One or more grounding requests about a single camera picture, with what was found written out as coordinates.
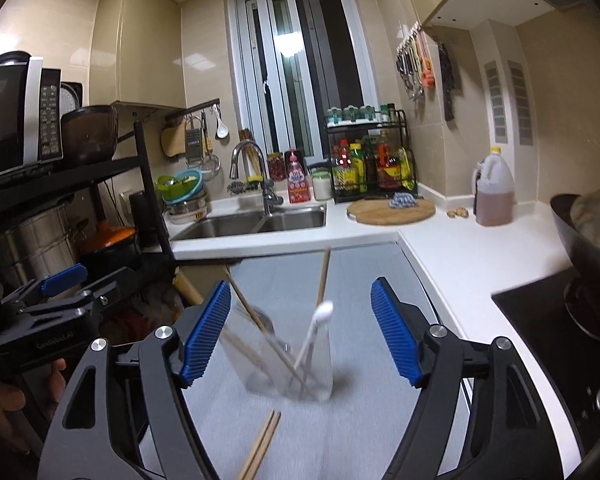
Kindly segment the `person's left hand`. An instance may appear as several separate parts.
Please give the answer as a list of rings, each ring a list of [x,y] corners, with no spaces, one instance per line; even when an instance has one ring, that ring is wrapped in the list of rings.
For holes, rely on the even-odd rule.
[[[50,392],[50,402],[45,410],[48,419],[52,419],[57,405],[66,388],[66,381],[61,372],[65,370],[65,359],[58,359],[50,364],[50,374],[46,384]],[[29,453],[32,448],[20,429],[7,417],[9,413],[20,412],[26,406],[26,396],[16,386],[0,384],[0,437],[18,452]]]

